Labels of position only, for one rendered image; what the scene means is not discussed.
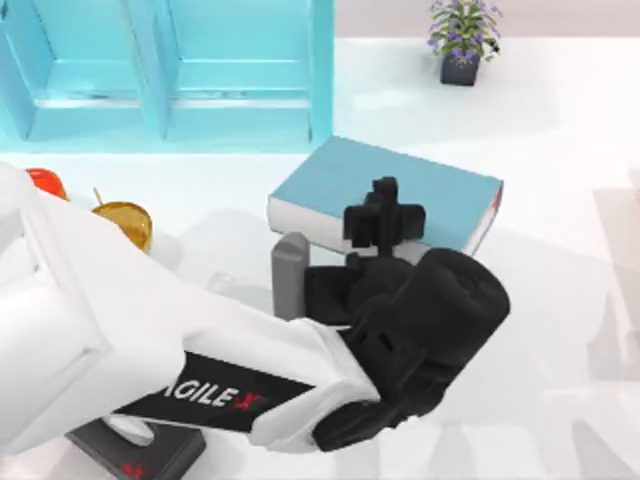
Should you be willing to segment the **golden trophy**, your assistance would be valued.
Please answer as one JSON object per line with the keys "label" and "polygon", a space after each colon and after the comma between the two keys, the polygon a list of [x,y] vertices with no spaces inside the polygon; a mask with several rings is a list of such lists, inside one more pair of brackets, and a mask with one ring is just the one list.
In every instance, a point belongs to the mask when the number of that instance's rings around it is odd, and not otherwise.
{"label": "golden trophy", "polygon": [[116,224],[127,238],[145,254],[149,254],[153,239],[153,222],[148,212],[138,204],[126,201],[105,202],[93,188],[98,205],[92,212]]}

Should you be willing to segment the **pale grey rounded box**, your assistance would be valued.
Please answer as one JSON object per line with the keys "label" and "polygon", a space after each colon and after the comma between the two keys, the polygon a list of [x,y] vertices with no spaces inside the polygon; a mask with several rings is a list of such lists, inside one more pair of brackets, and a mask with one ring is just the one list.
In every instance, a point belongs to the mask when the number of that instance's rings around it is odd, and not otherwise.
{"label": "pale grey rounded box", "polygon": [[300,232],[284,235],[271,251],[273,311],[284,320],[305,314],[304,275],[310,265],[310,244]]}

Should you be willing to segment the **purple flower plant pot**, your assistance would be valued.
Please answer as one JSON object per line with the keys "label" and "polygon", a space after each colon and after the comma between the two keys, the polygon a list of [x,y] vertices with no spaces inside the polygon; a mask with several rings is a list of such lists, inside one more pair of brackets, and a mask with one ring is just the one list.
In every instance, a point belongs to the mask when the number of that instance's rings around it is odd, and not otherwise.
{"label": "purple flower plant pot", "polygon": [[501,10],[491,0],[433,0],[427,45],[441,59],[443,85],[472,87],[482,60],[500,54]]}

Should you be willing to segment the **red glossy trophy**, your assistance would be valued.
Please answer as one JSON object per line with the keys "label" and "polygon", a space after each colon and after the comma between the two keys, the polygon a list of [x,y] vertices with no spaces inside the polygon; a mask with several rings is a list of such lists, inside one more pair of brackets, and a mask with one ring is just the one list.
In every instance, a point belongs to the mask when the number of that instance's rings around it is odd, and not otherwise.
{"label": "red glossy trophy", "polygon": [[27,168],[26,172],[37,188],[60,199],[69,200],[64,185],[55,172],[39,167]]}

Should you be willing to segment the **light blue rack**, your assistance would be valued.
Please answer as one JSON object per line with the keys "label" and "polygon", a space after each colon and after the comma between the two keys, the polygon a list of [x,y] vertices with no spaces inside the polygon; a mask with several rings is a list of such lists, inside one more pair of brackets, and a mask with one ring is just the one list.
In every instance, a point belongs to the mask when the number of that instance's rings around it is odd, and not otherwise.
{"label": "light blue rack", "polygon": [[306,152],[335,0],[0,0],[0,152]]}

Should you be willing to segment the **light blue book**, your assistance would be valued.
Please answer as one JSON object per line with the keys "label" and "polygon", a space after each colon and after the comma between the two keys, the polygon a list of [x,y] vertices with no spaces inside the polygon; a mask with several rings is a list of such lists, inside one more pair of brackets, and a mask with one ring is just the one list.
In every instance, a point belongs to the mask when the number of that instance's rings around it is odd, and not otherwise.
{"label": "light blue book", "polygon": [[275,232],[300,232],[316,246],[348,253],[344,210],[363,203],[383,177],[397,181],[400,203],[426,211],[423,235],[394,249],[410,262],[431,247],[473,255],[501,205],[500,179],[334,136],[272,192],[268,224]]}

